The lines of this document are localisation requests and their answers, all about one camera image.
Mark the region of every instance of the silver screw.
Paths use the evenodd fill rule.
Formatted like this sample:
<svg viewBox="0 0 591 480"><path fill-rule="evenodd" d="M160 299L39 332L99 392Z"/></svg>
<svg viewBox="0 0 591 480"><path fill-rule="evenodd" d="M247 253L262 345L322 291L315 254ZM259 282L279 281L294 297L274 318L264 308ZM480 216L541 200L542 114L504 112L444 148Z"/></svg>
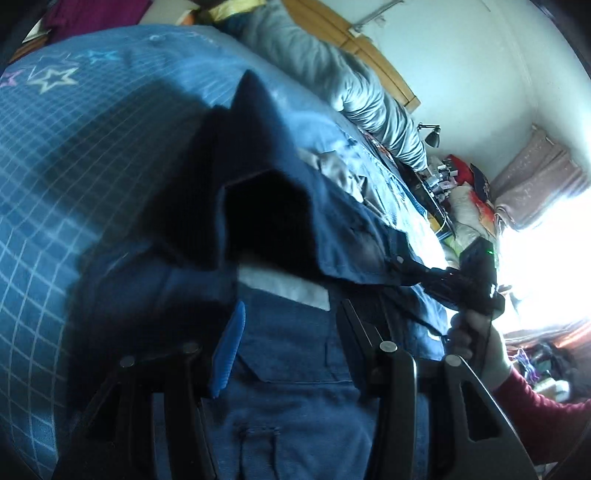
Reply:
<svg viewBox="0 0 591 480"><path fill-rule="evenodd" d="M119 361L119 365L122 368L129 368L129 367L134 366L134 364L135 364L135 358L132 355L125 356Z"/></svg>
<svg viewBox="0 0 591 480"><path fill-rule="evenodd" d="M462 359L457 355L448 355L445 361L450 367L459 367L462 364Z"/></svg>
<svg viewBox="0 0 591 480"><path fill-rule="evenodd" d="M398 350L398 345L396 345L396 343L394 342L390 342L387 340L379 344L379 349L382 352L394 353L396 350Z"/></svg>
<svg viewBox="0 0 591 480"><path fill-rule="evenodd" d="M199 350L199 344L197 342L187 342L183 345L183 353L195 353L197 350Z"/></svg>

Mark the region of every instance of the wooden headboard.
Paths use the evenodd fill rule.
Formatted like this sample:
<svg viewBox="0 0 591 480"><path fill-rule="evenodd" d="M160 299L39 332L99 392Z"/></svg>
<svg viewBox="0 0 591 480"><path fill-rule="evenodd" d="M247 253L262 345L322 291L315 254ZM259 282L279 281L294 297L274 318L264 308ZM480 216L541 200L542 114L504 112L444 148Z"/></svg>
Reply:
<svg viewBox="0 0 591 480"><path fill-rule="evenodd" d="M319 0L283 0L295 23L317 38L357 55L378 75L382 85L409 112L421 102L392 64L364 35L349 33L351 24Z"/></svg>

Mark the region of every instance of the black lamp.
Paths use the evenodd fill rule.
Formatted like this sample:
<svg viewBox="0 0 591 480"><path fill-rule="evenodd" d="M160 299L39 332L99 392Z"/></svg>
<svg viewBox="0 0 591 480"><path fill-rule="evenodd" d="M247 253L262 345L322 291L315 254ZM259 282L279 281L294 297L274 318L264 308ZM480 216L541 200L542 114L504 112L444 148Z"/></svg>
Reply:
<svg viewBox="0 0 591 480"><path fill-rule="evenodd" d="M432 128L433 131L427 135L425 139L425 143L429 145L429 147L437 148L439 146L439 134L441 133L441 126L440 125L423 125L419 124L418 129L422 130L423 128Z"/></svg>

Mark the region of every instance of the white wall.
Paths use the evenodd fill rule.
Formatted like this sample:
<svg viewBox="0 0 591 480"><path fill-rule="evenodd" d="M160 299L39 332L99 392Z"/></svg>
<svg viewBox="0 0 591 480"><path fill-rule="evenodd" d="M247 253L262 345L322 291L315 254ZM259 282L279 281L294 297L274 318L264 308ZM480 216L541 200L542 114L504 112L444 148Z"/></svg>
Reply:
<svg viewBox="0 0 591 480"><path fill-rule="evenodd" d="M323 1L350 22L385 2ZM591 135L582 134L591 121L591 81L529 0L406 0L384 19L364 33L421 100L416 120L441 124L437 154L454 153L492 179L538 123L591 165Z"/></svg>

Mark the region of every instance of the maroon sweater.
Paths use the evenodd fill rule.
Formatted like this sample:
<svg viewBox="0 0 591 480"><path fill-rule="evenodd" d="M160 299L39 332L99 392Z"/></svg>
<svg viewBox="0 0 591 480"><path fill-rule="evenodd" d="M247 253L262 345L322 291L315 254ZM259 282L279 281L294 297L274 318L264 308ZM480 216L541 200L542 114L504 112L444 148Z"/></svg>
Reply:
<svg viewBox="0 0 591 480"><path fill-rule="evenodd" d="M571 405L549 400L534 392L515 369L493 396L535 465L566 457L591 418L591 400Z"/></svg>

